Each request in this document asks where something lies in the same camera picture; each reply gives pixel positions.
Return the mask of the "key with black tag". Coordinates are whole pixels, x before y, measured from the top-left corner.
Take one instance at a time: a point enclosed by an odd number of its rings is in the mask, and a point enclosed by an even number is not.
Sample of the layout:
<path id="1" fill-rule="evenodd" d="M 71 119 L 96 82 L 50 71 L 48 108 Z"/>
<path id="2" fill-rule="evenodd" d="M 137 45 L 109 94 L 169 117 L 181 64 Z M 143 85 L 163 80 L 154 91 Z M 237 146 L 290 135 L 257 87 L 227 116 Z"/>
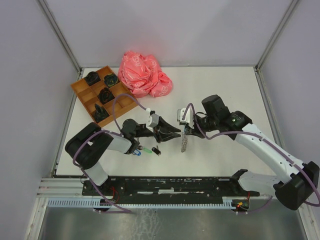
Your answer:
<path id="1" fill-rule="evenodd" d="M 162 152 L 159 150 L 159 146 L 157 145 L 156 147 L 152 147 L 152 152 L 155 153 L 157 156 L 160 156 Z"/>

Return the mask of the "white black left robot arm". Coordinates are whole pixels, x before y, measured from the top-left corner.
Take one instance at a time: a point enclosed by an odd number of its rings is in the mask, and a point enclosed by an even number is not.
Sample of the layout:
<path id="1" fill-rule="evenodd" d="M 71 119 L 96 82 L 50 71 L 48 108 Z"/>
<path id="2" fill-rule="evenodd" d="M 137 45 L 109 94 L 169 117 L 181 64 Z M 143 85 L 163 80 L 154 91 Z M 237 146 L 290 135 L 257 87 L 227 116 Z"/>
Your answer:
<path id="1" fill-rule="evenodd" d="M 111 189 L 107 180 L 109 175 L 102 166 L 100 158 L 107 150 L 125 155 L 133 154 L 140 145 L 138 138 L 154 138 L 157 143 L 181 137 L 181 130 L 167 123 L 161 116 L 153 114 L 148 123 L 140 124 L 126 119 L 120 133 L 102 129 L 91 122 L 65 145 L 65 151 L 75 166 L 94 184 L 99 195 L 106 195 Z"/>

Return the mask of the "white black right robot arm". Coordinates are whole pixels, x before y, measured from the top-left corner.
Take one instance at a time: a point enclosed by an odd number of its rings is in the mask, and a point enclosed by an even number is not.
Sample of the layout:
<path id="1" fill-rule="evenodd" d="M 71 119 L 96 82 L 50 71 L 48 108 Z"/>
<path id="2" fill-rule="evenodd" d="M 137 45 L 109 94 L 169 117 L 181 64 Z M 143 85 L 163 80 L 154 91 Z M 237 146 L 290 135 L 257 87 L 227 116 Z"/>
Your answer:
<path id="1" fill-rule="evenodd" d="M 229 183 L 231 193 L 240 196 L 246 191 L 254 191 L 270 198 L 276 197 L 290 210 L 297 210 L 302 204 L 319 207 L 319 203 L 308 201 L 312 194 L 320 195 L 320 168 L 316 163 L 305 163 L 289 154 L 262 133 L 243 112 L 231 112 L 220 96 L 208 96 L 201 103 L 204 113 L 197 114 L 193 104 L 189 103 L 177 118 L 186 135 L 207 140 L 228 136 L 250 150 L 274 172 L 274 175 L 265 175 L 239 170 Z"/>

